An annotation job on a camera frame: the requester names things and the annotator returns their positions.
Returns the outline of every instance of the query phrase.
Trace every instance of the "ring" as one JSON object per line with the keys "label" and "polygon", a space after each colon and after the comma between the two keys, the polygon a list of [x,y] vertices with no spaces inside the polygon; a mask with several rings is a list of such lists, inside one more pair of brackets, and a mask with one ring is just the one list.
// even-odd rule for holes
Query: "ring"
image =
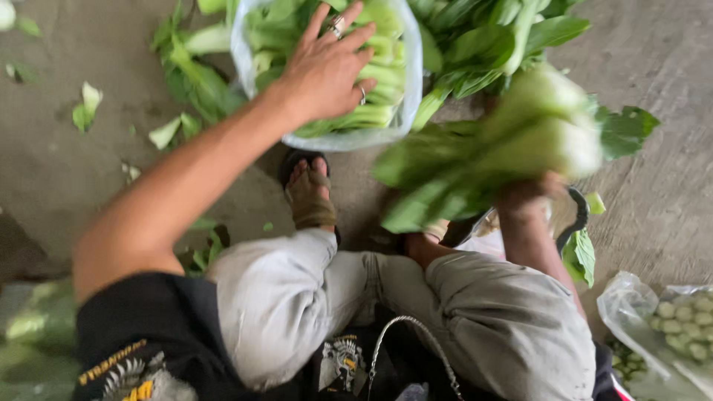
{"label": "ring", "polygon": [[345,28],[346,23],[344,23],[344,17],[341,15],[335,16],[327,25],[327,29],[329,29],[337,39],[342,38],[342,32],[344,32]]}
{"label": "ring", "polygon": [[364,92],[364,88],[359,85],[359,89],[361,89],[361,100],[359,101],[359,104],[362,106],[366,104],[366,92]]}

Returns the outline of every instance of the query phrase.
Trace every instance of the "concrete floor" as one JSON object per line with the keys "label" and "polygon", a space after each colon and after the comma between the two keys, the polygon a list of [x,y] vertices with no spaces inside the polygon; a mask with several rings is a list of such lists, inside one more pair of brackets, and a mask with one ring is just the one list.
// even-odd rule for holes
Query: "concrete floor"
{"label": "concrete floor", "polygon": [[[0,61],[22,61],[39,75],[23,86],[0,79],[0,207],[53,262],[67,266],[73,238],[124,186],[122,161],[145,168],[159,159],[147,132],[185,110],[169,96],[147,46],[173,5],[28,0],[19,11],[38,22],[44,38],[0,34]],[[655,286],[713,283],[713,2],[590,0],[575,13],[593,27],[551,51],[550,60],[570,68],[570,77],[610,108],[638,105],[662,121],[637,157],[611,163],[581,185],[598,190],[609,209],[590,224],[597,285],[583,292],[587,309],[619,269]],[[105,98],[90,132],[81,134],[71,109],[85,80]],[[468,102],[451,105],[439,116],[470,109]],[[234,241],[292,230],[275,180],[283,153],[278,145],[261,157],[208,213],[227,224]],[[389,245],[376,223],[383,188],[369,176],[378,153],[329,155],[348,248]],[[262,229],[268,221],[272,232]]]}

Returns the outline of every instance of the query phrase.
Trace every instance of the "foot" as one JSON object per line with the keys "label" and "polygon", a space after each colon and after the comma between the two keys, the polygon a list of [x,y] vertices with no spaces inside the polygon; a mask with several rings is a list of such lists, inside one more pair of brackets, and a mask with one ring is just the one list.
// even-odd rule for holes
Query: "foot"
{"label": "foot", "polygon": [[[295,185],[295,183],[299,180],[299,177],[302,176],[302,174],[307,173],[307,169],[312,169],[312,171],[317,172],[318,174],[321,174],[323,176],[327,176],[327,162],[324,161],[323,158],[317,157],[312,160],[312,165],[309,165],[307,163],[307,160],[302,159],[299,161],[299,163],[294,167],[294,170],[292,171],[292,174],[289,175],[289,182],[287,183],[287,190],[289,191],[292,186]],[[321,196],[324,198],[326,201],[329,201],[329,189],[326,186],[321,186],[314,184],[313,182],[309,181],[308,185],[310,186],[310,190],[314,191],[318,196]],[[290,208],[292,208],[292,212],[294,214],[294,203],[290,203]],[[319,228],[325,231],[329,231],[330,233],[334,232],[334,226],[333,225],[321,225]]]}
{"label": "foot", "polygon": [[406,234],[405,251],[406,256],[415,260],[426,270],[429,265],[441,256],[457,253],[455,249],[439,245],[443,239],[445,229],[448,227],[447,220],[440,220],[436,227],[431,227],[423,233]]}

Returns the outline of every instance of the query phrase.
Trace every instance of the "leg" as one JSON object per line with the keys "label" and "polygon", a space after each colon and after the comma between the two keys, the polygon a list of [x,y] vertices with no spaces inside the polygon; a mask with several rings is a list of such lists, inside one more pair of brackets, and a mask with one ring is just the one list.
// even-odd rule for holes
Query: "leg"
{"label": "leg", "polygon": [[474,385],[512,401],[591,398],[594,345],[567,288],[534,269],[428,243],[415,255],[430,260],[425,274],[409,258],[375,256],[384,304],[426,324]]}
{"label": "leg", "polygon": [[[312,168],[326,175],[321,158]],[[329,200],[325,187],[300,180],[307,169],[300,162],[288,184],[306,186],[291,194],[293,210],[305,211],[299,197],[310,191]],[[359,254],[337,252],[334,226],[325,225],[238,244],[211,265],[209,278],[238,376],[266,390],[291,379],[327,336],[344,329],[361,305],[366,271]]]}

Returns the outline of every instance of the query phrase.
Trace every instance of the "clear plastic bag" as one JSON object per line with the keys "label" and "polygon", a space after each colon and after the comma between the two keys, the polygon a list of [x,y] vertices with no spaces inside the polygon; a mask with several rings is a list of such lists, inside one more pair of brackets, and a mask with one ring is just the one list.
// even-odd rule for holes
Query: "clear plastic bag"
{"label": "clear plastic bag", "polygon": [[690,295],[710,286],[668,286],[656,293],[629,272],[619,272],[597,299],[599,315],[612,334],[641,355],[649,373],[630,382],[630,392],[639,400],[713,400],[713,370],[702,367],[672,350],[661,333],[647,319],[656,311],[659,300]]}
{"label": "clear plastic bag", "polygon": [[[404,101],[396,110],[388,128],[357,129],[347,133],[328,133],[319,138],[300,138],[288,133],[282,142],[293,148],[312,151],[354,151],[360,148],[391,143],[404,137],[411,129],[421,103],[423,85],[423,55],[419,25],[406,0],[384,0],[399,14],[404,23],[404,49],[406,51],[406,85]],[[235,22],[230,37],[230,53],[237,69],[240,85],[248,98],[257,95],[255,71],[252,68],[252,52],[247,41],[245,16],[254,7],[272,0],[242,0],[237,7]]]}

